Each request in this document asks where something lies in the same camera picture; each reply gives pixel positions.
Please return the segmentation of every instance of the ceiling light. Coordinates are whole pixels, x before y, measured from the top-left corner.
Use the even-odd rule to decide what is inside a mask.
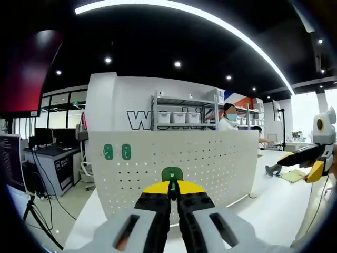
[[[174,66],[175,66],[175,67],[181,67],[181,62],[180,62],[180,61],[174,62]]]
[[[107,64],[109,64],[109,63],[111,63],[111,58],[110,58],[110,57],[106,57],[106,58],[104,59],[104,61],[105,61]]]
[[[248,44],[252,49],[257,51],[266,62],[269,63],[269,65],[274,69],[274,71],[279,75],[279,77],[282,79],[286,87],[289,89],[292,95],[295,95],[293,89],[291,88],[289,82],[281,72],[281,70],[276,66],[276,64],[270,59],[270,57],[261,49],[258,45],[256,45],[250,38],[248,38],[245,34],[243,34],[241,31],[236,29],[234,26],[228,24],[227,22],[221,20],[220,18],[207,13],[205,11],[202,11],[201,9],[188,6],[182,3],[168,1],[168,0],[156,0],[156,1],[149,1],[149,0],[103,0],[95,3],[90,3],[84,6],[81,6],[79,8],[75,9],[75,14],[81,14],[87,11],[91,11],[93,9],[98,9],[102,7],[107,6],[113,6],[113,5],[126,5],[126,4],[144,4],[144,5],[155,5],[155,6],[162,6],[162,7],[168,7],[172,9],[178,9],[187,13],[194,14],[196,16],[202,17],[210,22],[213,22],[214,24],[217,24],[221,26],[222,28],[226,29],[227,31],[231,32],[235,36],[239,37],[241,40],[243,40],[246,44]]]

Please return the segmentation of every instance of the tripod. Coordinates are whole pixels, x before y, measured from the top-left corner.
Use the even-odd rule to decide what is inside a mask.
[[[30,212],[33,215],[36,222],[38,223],[38,225],[42,228],[42,230],[50,238],[50,240],[52,240],[54,244],[56,244],[61,250],[63,250],[63,247],[58,243],[58,241],[56,241],[54,236],[46,229],[46,227],[43,225],[43,223],[40,221],[39,217],[37,216],[37,214],[36,214],[36,212],[33,208],[34,199],[35,199],[35,196],[31,196],[31,199],[28,201],[27,208],[25,210],[25,213],[23,214],[23,221],[24,222],[26,221],[28,213]]]

